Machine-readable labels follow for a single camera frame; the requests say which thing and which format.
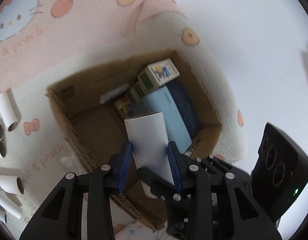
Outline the brown cardboard box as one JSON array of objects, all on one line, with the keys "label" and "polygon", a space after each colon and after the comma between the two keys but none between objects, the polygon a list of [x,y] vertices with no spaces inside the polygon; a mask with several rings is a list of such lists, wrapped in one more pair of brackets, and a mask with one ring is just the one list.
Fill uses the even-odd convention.
[{"label": "brown cardboard box", "polygon": [[107,163],[127,140],[123,119],[109,100],[101,97],[119,87],[127,88],[147,64],[171,59],[179,70],[179,83],[194,104],[200,131],[191,145],[195,157],[209,156],[219,140],[222,124],[210,96],[193,65],[175,50],[155,51],[123,60],[96,64],[47,89],[51,109],[70,148],[91,172]]}]

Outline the light blue box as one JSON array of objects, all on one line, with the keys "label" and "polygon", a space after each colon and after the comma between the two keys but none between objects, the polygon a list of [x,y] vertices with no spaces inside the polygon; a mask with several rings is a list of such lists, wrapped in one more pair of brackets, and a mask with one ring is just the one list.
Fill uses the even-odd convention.
[{"label": "light blue box", "polygon": [[162,112],[169,141],[175,141],[181,154],[192,144],[188,129],[175,100],[167,86],[163,86],[142,98],[148,112]]}]

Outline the green white carton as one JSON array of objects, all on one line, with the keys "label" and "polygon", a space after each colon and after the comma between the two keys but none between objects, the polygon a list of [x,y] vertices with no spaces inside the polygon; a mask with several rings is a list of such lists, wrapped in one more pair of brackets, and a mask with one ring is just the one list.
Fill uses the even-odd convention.
[{"label": "green white carton", "polygon": [[177,77],[179,77],[179,71],[171,59],[148,64],[137,76],[145,94],[159,89]]}]

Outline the pink Hello Kitty mat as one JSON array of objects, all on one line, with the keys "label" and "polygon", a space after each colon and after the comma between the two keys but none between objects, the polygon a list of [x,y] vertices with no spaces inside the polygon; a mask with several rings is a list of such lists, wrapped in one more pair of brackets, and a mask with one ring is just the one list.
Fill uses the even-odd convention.
[{"label": "pink Hello Kitty mat", "polygon": [[210,46],[175,0],[3,0],[0,5],[0,93],[11,91],[18,127],[4,127],[0,175],[18,176],[24,194],[9,194],[22,209],[7,215],[14,239],[69,172],[89,173],[59,127],[47,89],[77,72],[114,60],[175,50],[193,65],[222,124],[213,155],[236,163],[247,135],[233,91]]}]

